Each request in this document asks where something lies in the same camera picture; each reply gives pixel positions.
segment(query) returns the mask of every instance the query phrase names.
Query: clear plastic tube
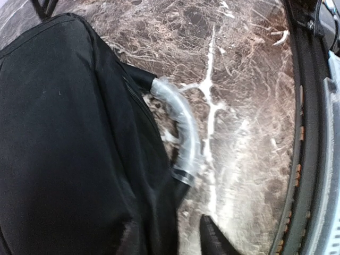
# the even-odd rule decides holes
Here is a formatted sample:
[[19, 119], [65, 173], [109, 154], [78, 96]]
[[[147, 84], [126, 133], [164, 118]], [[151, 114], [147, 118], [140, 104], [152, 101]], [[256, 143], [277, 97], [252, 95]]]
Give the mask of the clear plastic tube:
[[173, 176], [179, 181], [193, 186], [202, 163], [201, 142], [197, 124], [188, 101], [178, 88], [166, 78], [154, 79], [151, 94], [166, 105], [169, 117], [177, 122], [180, 148], [173, 168]]

